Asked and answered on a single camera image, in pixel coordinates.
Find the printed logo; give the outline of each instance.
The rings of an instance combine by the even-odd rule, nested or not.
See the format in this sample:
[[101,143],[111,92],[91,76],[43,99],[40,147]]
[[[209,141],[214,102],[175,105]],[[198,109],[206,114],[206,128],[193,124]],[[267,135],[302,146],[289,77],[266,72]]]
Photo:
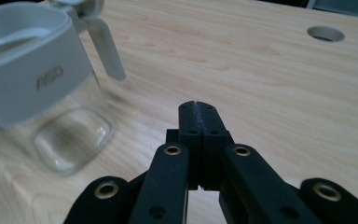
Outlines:
[[41,88],[47,87],[54,83],[57,79],[63,76],[62,67],[59,65],[55,66],[51,70],[48,70],[43,76],[36,80],[36,89],[40,91]]

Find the glass bottom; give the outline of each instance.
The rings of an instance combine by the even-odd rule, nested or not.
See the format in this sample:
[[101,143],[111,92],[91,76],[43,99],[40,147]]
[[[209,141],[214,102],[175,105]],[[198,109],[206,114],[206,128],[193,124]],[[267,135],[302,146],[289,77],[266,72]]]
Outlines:
[[103,116],[79,107],[39,129],[34,136],[34,146],[49,168],[69,175],[91,160],[113,132],[113,124]]

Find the wood grain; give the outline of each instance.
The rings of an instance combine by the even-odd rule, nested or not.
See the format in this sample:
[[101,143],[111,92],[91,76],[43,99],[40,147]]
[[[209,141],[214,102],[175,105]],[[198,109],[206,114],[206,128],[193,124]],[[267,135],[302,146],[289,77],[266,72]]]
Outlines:
[[[236,0],[106,1],[127,73],[106,76],[82,41],[117,123],[106,149],[74,175],[40,168],[0,139],[0,223],[62,223],[92,180],[145,171],[177,106],[214,105],[237,143],[288,183],[331,179],[358,197],[358,18]],[[307,29],[338,29],[336,43]],[[191,192],[188,223],[225,223],[217,194]]]

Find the white handle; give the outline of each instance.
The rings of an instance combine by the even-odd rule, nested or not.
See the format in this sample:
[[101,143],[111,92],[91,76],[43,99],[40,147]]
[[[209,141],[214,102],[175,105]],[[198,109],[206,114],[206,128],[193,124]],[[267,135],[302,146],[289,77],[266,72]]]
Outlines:
[[103,0],[50,1],[53,7],[59,7],[72,18],[72,22],[79,33],[86,29],[89,31],[89,36],[97,49],[106,74],[117,80],[123,80],[126,74],[109,27],[97,17],[103,9]]
[[96,17],[85,18],[83,21],[88,25],[89,36],[97,49],[106,74],[117,80],[123,80],[126,74],[107,24]]

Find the screw hole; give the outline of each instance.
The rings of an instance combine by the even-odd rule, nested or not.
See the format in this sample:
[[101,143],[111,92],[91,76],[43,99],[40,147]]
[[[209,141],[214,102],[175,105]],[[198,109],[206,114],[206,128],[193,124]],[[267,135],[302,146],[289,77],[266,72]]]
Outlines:
[[165,207],[160,204],[155,204],[149,209],[149,215],[153,219],[161,219],[165,216],[165,213]]
[[251,151],[245,147],[234,147],[234,153],[238,156],[249,156]]
[[118,184],[114,181],[107,181],[101,183],[94,191],[95,197],[99,199],[108,199],[118,193]]
[[298,219],[300,217],[300,214],[297,212],[297,210],[289,206],[281,207],[281,212],[289,219]]
[[315,39],[326,42],[338,42],[345,38],[345,35],[334,28],[326,26],[313,26],[307,30],[308,35]]
[[331,202],[338,202],[341,200],[341,194],[336,189],[322,183],[315,184],[313,186],[313,191],[320,197]]
[[164,149],[164,152],[170,156],[175,156],[181,153],[181,149],[179,147],[167,147]]

